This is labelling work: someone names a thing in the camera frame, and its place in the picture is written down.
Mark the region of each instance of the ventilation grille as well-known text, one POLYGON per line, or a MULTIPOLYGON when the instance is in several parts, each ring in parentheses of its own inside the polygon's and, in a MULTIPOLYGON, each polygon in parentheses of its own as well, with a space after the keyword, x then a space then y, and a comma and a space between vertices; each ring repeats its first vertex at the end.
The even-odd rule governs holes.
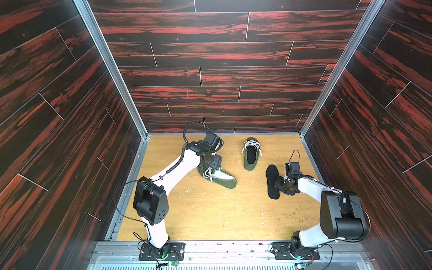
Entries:
MULTIPOLYGON (((156 267, 149 266, 121 266, 105 265, 102 270, 155 270, 156 267)), ((296 270, 293 265, 286 266, 177 266, 161 267, 161 270, 296 270)))

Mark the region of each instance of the black cable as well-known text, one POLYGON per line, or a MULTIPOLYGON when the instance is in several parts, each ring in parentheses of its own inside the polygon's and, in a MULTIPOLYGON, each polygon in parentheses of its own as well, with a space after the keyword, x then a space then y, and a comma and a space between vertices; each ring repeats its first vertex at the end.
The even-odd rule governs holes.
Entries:
POLYGON ((322 270, 325 270, 325 269, 327 269, 327 268, 329 267, 329 265, 330 265, 330 263, 331 263, 331 259, 333 259, 333 247, 330 246, 329 244, 324 244, 324 245, 322 245, 322 247, 323 247, 323 246, 329 246, 329 247, 331 248, 331 257, 330 257, 330 261, 328 262, 328 265, 322 269, 322 270))

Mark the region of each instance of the black mounting plate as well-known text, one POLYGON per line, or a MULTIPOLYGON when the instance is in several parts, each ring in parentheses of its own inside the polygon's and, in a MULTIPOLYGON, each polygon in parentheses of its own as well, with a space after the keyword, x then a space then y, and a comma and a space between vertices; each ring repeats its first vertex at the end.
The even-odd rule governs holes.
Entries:
MULTIPOLYGON (((289 247, 291 242, 274 242, 272 243, 271 253, 274 254, 276 260, 296 260, 292 255, 289 247)), ((302 260, 311 260, 314 256, 315 260, 320 259, 318 249, 311 249, 311 252, 305 254, 302 260)))
MULTIPOLYGON (((184 246, 185 243, 169 243, 169 250, 171 251, 177 251, 180 254, 180 257, 178 258, 178 260, 183 260, 184 259, 184 246)), ((168 253, 167 257, 164 260, 159 260, 159 262, 163 262, 163 261, 176 261, 177 260, 177 256, 178 254, 176 252, 170 252, 168 253)), ((139 261, 150 261, 150 260, 156 260, 151 254, 150 254, 150 250, 148 248, 148 245, 146 245, 145 243, 141 246, 141 251, 140 251, 140 255, 138 257, 139 261)))

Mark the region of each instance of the white shoelace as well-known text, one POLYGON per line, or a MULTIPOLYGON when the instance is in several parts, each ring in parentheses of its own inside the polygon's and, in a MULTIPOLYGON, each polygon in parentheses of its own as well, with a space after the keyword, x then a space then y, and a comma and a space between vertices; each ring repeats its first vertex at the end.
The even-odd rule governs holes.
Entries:
POLYGON ((258 151, 260 151, 261 158, 263 158, 263 153, 261 152, 261 145, 260 145, 260 143, 257 142, 257 141, 252 141, 252 140, 250 140, 250 141, 245 141, 245 146, 243 147, 243 150, 241 151, 241 155, 243 155, 244 150, 245 150, 246 147, 248 147, 248 146, 253 146, 253 147, 255 147, 258 151))

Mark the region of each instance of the shoe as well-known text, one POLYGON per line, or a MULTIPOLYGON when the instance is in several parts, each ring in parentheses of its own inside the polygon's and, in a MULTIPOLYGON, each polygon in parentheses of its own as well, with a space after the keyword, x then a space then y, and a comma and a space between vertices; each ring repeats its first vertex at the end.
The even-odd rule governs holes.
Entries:
POLYGON ((222 168, 216 170, 211 167, 199 165, 198 172, 205 179, 210 180, 212 183, 217 183, 223 187, 232 189, 237 185, 237 180, 235 177, 225 172, 222 168))
POLYGON ((259 155, 261 155, 261 158, 263 157, 260 143, 255 138, 249 138, 245 141, 245 146, 241 151, 241 155, 243 155, 245 150, 245 169, 247 171, 253 171, 258 163, 259 155))

